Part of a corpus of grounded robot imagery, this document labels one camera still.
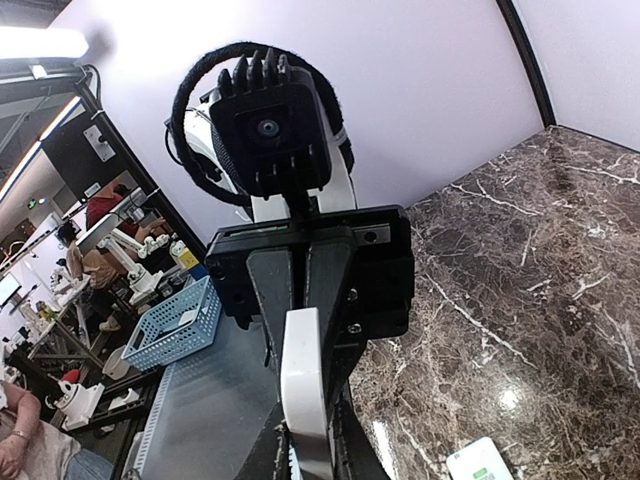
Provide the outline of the white remote control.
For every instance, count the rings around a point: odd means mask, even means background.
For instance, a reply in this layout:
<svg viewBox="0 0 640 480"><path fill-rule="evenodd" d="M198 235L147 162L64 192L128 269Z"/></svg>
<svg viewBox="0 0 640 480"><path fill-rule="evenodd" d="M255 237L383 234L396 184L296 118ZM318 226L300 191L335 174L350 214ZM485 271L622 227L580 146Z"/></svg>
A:
<svg viewBox="0 0 640 480"><path fill-rule="evenodd" d="M446 467L453 480L513 480L506 462L495 443L482 437L446 459Z"/></svg>

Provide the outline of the white battery cover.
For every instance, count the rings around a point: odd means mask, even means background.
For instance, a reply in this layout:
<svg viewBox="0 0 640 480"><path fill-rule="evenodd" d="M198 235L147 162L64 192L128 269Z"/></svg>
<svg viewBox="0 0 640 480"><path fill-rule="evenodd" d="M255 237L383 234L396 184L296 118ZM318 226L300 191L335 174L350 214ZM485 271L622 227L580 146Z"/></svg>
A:
<svg viewBox="0 0 640 480"><path fill-rule="evenodd" d="M285 318L280 396L304 479L333 477L321 352L318 309L289 311Z"/></svg>

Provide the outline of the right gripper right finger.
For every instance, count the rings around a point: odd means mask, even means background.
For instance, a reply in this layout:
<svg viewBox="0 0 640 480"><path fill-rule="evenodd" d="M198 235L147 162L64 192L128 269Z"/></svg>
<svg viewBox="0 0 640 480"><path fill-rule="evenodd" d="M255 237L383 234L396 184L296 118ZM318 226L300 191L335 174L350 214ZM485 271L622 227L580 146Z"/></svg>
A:
<svg viewBox="0 0 640 480"><path fill-rule="evenodd" d="M332 427L336 479L390 480L348 400L337 402Z"/></svg>

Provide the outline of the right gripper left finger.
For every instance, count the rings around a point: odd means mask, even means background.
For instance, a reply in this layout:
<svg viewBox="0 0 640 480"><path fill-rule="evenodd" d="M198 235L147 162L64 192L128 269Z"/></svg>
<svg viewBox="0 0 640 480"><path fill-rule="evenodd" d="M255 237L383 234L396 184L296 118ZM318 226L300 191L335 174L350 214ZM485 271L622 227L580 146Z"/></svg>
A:
<svg viewBox="0 0 640 480"><path fill-rule="evenodd" d="M269 413L235 480L288 480L290 434L281 403Z"/></svg>

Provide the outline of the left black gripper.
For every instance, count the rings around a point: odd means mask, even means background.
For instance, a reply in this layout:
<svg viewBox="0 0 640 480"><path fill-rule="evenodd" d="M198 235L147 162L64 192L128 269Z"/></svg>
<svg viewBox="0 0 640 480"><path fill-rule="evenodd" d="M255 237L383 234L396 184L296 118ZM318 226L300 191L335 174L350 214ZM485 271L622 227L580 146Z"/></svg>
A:
<svg viewBox="0 0 640 480"><path fill-rule="evenodd" d="M358 361L358 344L347 341L408 329L414 256L410 220L398 205L224 228L205 266L227 317L241 329L262 319L273 370L281 369L287 312L318 310L328 415Z"/></svg>

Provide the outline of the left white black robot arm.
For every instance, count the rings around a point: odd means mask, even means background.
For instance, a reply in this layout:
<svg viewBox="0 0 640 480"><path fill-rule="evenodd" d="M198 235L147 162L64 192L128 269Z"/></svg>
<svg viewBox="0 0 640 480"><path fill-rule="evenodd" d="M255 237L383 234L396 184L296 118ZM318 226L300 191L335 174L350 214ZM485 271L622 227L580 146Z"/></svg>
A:
<svg viewBox="0 0 640 480"><path fill-rule="evenodd" d="M227 60L211 93L215 159L234 185L216 185L211 164L195 154L184 120L202 77ZM282 198L288 216L219 230L205 266L225 313L239 326L263 320L270 359L281 363L285 317L316 308L325 401L333 405L370 339L408 328L415 292L411 225L397 205L325 207L321 195L348 178L354 163L335 91L298 55L237 42L201 57L173 100L176 153L203 191L227 204L254 208Z"/></svg>

